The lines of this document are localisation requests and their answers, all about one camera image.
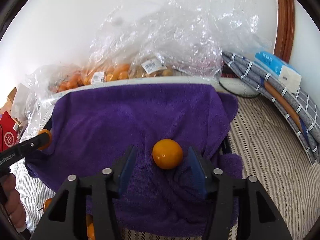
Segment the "folded gray cloth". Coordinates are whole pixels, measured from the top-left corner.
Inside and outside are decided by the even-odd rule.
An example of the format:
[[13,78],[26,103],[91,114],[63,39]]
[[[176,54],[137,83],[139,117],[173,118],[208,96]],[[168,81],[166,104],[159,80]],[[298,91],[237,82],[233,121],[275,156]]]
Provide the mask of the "folded gray cloth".
[[[290,93],[278,79],[245,57],[230,52],[223,52],[222,56],[226,64],[243,82],[253,87],[276,105],[297,135],[311,164],[315,164],[316,160],[320,163],[320,148],[318,147],[320,143],[319,110],[310,96],[302,89],[299,89],[296,95]],[[296,111],[300,118],[302,130],[299,129],[282,105],[264,88],[265,81],[268,81]]]

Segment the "screw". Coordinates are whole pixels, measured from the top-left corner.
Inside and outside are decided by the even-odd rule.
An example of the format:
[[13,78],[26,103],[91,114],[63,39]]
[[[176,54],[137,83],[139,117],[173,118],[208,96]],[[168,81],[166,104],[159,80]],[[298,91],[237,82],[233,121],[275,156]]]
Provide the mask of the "screw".
[[255,182],[257,182],[258,181],[258,179],[255,177],[255,176],[249,176],[249,181],[251,181],[251,182],[253,182],[253,183],[255,183]]
[[213,173],[216,175],[221,175],[223,173],[223,170],[222,169],[214,169]]
[[76,178],[77,178],[77,176],[74,174],[68,176],[69,181],[74,181]]
[[110,168],[105,168],[102,170],[102,173],[105,175],[110,174],[111,172],[112,172],[112,169],[110,169]]

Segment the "wooden door frame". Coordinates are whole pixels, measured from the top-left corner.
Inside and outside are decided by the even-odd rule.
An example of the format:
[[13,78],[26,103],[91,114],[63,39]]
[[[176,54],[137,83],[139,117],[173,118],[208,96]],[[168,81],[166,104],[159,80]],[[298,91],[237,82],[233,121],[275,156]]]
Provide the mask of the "wooden door frame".
[[295,30],[294,0],[278,0],[278,29],[274,54],[289,62]]

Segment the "tissue box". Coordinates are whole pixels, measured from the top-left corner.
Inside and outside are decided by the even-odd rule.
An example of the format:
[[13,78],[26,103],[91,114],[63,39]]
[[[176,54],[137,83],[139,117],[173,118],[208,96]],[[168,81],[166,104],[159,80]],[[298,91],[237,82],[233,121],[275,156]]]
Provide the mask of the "tissue box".
[[266,51],[257,53],[254,62],[276,77],[291,93],[298,92],[301,75],[291,65]]

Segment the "purple towel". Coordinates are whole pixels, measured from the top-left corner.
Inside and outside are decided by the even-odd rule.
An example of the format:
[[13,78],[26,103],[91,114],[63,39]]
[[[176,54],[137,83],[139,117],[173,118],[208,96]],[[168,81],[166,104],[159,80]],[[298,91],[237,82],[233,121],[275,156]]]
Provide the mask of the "purple towel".
[[[52,115],[50,147],[25,161],[32,176],[57,191],[70,174],[91,176],[133,144],[137,161],[127,192],[114,200],[119,225],[162,236],[200,236],[210,203],[200,198],[183,158],[164,171],[152,159],[154,144],[178,142],[184,154],[193,145],[205,158],[235,178],[241,158],[215,154],[238,111],[237,99],[200,84],[127,85],[65,95]],[[237,216],[234,211],[233,223]]]

